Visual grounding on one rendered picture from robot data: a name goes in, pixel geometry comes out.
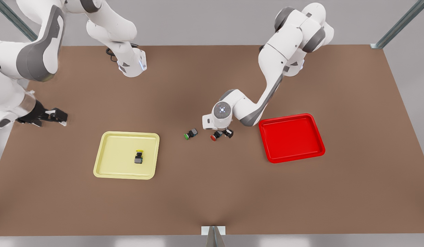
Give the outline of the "silver frame post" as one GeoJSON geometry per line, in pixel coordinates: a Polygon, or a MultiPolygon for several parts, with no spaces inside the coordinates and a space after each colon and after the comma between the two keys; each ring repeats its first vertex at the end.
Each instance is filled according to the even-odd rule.
{"type": "Polygon", "coordinates": [[[424,10],[424,0],[417,0],[377,43],[370,44],[370,48],[383,49],[386,47],[422,10],[424,10]]]}
{"type": "Polygon", "coordinates": [[[226,234],[225,226],[202,226],[201,235],[206,235],[205,247],[225,247],[222,236],[226,234]]]}
{"type": "Polygon", "coordinates": [[[0,13],[30,41],[37,40],[38,36],[3,0],[0,0],[0,13]]]}

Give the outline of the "yellow tray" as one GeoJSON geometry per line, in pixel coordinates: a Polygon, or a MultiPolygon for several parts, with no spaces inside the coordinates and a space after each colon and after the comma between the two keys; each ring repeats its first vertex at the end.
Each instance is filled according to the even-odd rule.
{"type": "Polygon", "coordinates": [[[149,180],[156,171],[160,137],[157,133],[108,131],[101,137],[93,175],[97,178],[149,180]],[[135,164],[143,150],[142,164],[135,164]]]}

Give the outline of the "red tray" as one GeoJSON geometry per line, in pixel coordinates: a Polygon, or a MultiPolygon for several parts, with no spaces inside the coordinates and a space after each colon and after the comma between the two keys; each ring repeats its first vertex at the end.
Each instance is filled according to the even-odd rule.
{"type": "Polygon", "coordinates": [[[263,119],[258,126],[266,157],[272,164],[323,156],[326,152],[311,114],[263,119]]]}

